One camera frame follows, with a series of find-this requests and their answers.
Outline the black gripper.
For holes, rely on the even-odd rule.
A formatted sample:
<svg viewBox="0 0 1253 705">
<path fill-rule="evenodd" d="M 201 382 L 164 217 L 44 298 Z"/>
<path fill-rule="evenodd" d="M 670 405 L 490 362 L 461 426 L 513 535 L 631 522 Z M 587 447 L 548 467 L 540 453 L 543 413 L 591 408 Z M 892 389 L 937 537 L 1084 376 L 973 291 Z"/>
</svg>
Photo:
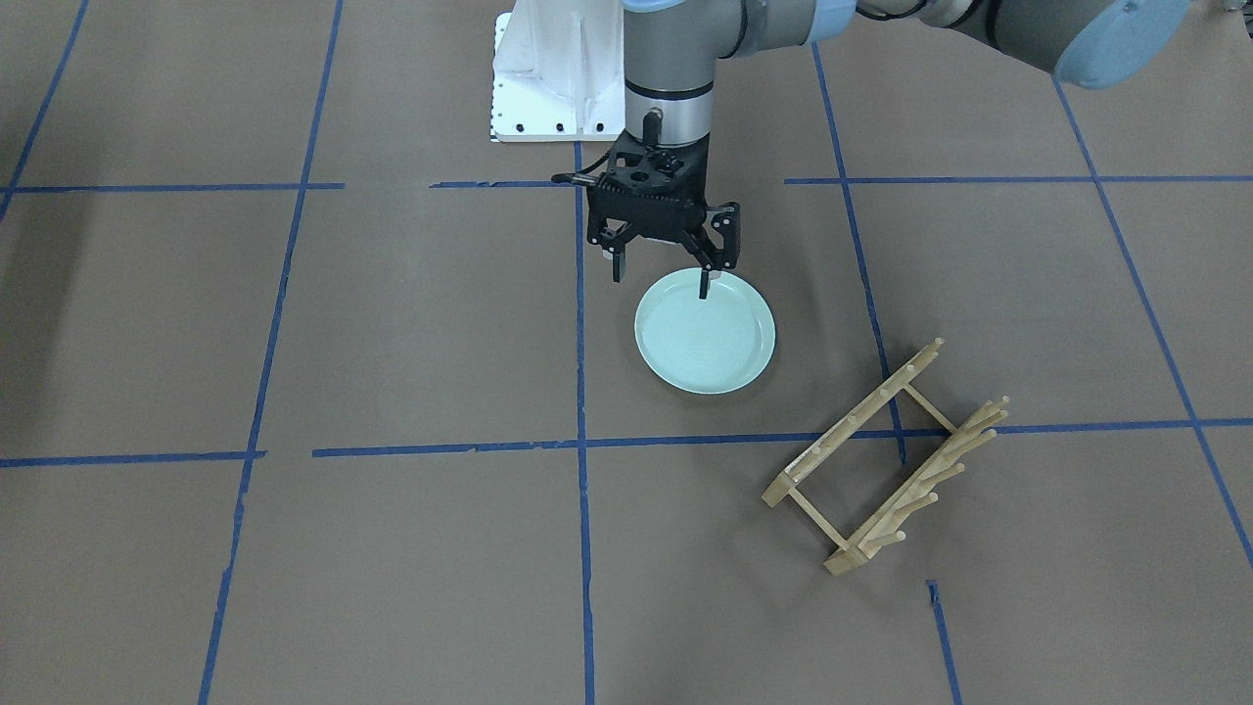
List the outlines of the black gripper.
<svg viewBox="0 0 1253 705">
<path fill-rule="evenodd" d="M 700 267 L 700 301 L 709 296 L 715 272 L 737 267 L 741 255 L 738 202 L 709 209 L 705 197 L 693 202 L 586 187 L 586 245 L 599 247 L 610 262 L 615 284 L 621 284 L 626 277 L 626 242 L 637 237 L 684 245 Z"/>
</svg>

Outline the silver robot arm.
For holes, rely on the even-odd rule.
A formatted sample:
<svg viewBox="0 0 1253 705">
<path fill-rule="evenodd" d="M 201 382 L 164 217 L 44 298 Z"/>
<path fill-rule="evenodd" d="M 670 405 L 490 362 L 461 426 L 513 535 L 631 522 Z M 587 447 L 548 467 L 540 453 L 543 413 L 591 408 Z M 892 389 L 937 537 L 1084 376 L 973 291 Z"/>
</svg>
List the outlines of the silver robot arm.
<svg viewBox="0 0 1253 705">
<path fill-rule="evenodd" d="M 626 269 L 635 238 L 680 245 L 699 298 L 741 255 L 741 209 L 705 197 L 715 65 L 833 38 L 853 18 L 947 28 L 1088 90 L 1121 83 L 1177 35 L 1187 1 L 624 1 L 624 129 L 563 175 L 586 193 L 586 242 Z"/>
</svg>

